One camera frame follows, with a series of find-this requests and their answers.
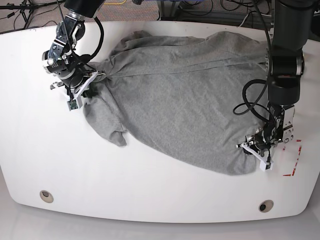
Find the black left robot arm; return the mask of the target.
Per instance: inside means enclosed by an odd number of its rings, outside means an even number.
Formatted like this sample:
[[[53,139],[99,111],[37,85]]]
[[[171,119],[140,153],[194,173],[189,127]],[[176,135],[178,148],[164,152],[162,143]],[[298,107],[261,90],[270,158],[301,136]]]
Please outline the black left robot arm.
[[[254,79],[242,89],[244,114],[251,112],[264,122],[255,134],[247,135],[237,144],[247,155],[259,161],[261,170],[273,167],[272,148],[279,143],[290,142],[293,136],[295,104],[300,99],[301,77],[305,69],[303,47],[307,43],[314,13],[319,9],[318,0],[276,0],[273,11],[273,34],[266,33],[267,77]],[[262,93],[267,93],[268,103],[261,108],[268,118],[261,116],[255,107],[262,98],[248,101],[247,90],[254,84],[262,84]]]

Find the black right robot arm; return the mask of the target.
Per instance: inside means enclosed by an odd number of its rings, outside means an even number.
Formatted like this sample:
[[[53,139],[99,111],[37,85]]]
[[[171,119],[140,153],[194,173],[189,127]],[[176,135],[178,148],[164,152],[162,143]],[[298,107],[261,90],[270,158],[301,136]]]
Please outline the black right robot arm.
[[[65,88],[62,94],[67,99],[69,110],[80,109],[83,106],[82,96],[89,96],[90,84],[96,77],[104,75],[89,65],[101,50],[104,41],[104,28],[97,17],[97,12],[104,3],[103,0],[67,0],[64,7],[68,9],[68,13],[61,16],[62,21],[57,25],[56,37],[50,49],[42,55],[44,70],[60,79],[60,82],[52,83],[50,88]],[[86,31],[85,18],[94,19],[100,38],[92,54],[78,55],[75,50]]]

